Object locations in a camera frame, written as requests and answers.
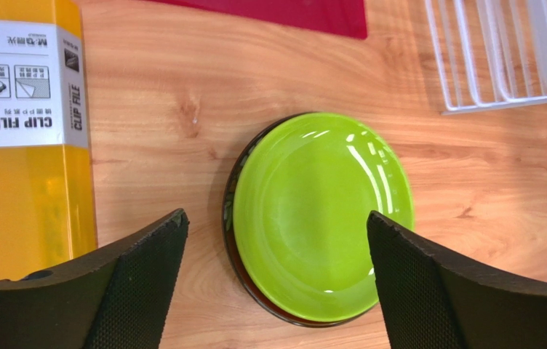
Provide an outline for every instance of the plate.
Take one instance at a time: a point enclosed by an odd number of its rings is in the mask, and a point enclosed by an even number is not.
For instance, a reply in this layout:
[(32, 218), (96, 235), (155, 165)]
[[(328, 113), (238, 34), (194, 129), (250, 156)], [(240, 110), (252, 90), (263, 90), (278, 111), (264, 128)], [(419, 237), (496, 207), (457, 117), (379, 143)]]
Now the plate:
[(271, 130), (239, 175), (233, 227), (245, 270), (282, 310), (343, 321), (378, 301), (366, 221), (413, 229), (411, 191), (386, 142), (360, 122), (309, 113)]

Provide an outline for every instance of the green plate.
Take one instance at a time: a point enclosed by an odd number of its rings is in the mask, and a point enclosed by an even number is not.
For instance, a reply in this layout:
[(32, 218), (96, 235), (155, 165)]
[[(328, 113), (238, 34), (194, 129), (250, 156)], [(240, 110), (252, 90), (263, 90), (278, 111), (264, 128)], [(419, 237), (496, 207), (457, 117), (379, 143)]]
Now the green plate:
[(233, 223), (241, 261), (288, 313), (357, 316), (378, 301), (366, 231), (373, 209), (413, 229), (409, 182), (386, 142), (346, 116), (295, 117), (258, 143), (239, 175)]

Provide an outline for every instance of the white label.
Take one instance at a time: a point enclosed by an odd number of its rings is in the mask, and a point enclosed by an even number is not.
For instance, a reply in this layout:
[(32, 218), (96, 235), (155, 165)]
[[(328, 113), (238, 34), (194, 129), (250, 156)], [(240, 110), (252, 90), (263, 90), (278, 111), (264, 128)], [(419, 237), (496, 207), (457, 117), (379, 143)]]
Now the white label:
[(0, 147), (88, 148), (81, 41), (52, 24), (0, 20)]

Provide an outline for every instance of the wood grain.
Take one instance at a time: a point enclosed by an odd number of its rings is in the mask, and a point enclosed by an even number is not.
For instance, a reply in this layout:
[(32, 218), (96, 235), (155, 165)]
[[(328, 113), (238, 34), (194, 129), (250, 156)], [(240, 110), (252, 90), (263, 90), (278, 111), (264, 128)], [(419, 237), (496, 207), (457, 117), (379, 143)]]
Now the wood grain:
[(98, 236), (177, 208), (190, 236), (161, 348), (388, 348), (377, 306), (331, 329), (289, 325), (239, 285), (220, 210), (263, 127), (332, 111), (379, 132), (412, 183), (417, 232), (547, 281), (547, 105), (442, 116), (423, 1), (367, 1), (357, 41), (136, 0), (80, 0)]

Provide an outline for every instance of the dish rack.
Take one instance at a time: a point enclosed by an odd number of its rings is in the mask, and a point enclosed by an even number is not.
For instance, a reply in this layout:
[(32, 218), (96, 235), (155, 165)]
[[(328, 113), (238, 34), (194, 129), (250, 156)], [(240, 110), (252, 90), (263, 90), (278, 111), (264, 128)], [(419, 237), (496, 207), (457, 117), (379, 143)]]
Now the dish rack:
[(446, 111), (547, 103), (547, 0), (425, 0)]

